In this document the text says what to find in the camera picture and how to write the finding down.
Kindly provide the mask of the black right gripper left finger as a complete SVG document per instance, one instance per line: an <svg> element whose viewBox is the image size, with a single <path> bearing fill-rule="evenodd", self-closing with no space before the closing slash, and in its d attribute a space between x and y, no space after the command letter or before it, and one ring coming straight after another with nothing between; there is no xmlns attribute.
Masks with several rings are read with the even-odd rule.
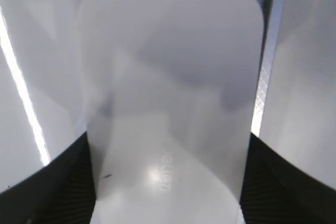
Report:
<svg viewBox="0 0 336 224"><path fill-rule="evenodd" d="M96 203L87 133L1 193L1 223L90 223Z"/></svg>

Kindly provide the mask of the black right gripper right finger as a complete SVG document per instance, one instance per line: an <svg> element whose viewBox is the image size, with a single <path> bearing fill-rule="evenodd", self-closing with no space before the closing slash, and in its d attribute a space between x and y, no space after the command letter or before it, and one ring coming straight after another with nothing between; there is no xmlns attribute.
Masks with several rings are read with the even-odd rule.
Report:
<svg viewBox="0 0 336 224"><path fill-rule="evenodd" d="M335 189L250 135L239 200L245 223L335 223Z"/></svg>

